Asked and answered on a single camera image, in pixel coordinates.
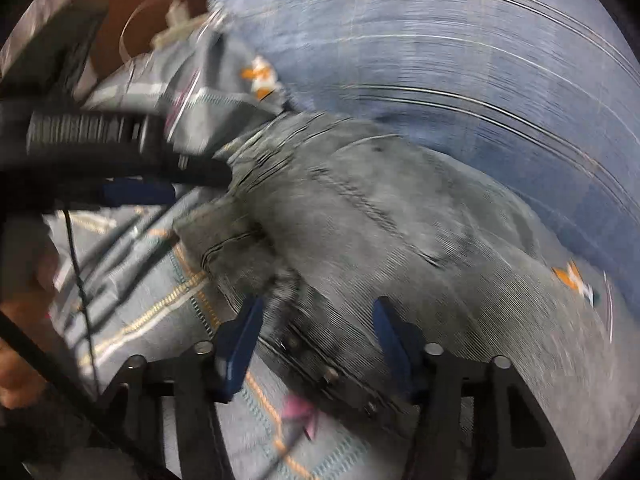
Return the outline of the person's left hand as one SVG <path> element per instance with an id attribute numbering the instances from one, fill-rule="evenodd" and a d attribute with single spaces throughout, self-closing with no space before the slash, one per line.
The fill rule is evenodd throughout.
<path id="1" fill-rule="evenodd" d="M 42 350 L 54 343 L 48 311 L 56 294 L 58 252 L 39 218 L 13 218 L 1 234 L 1 312 Z M 1 344 L 1 405 L 37 402 L 47 382 L 6 342 Z"/>

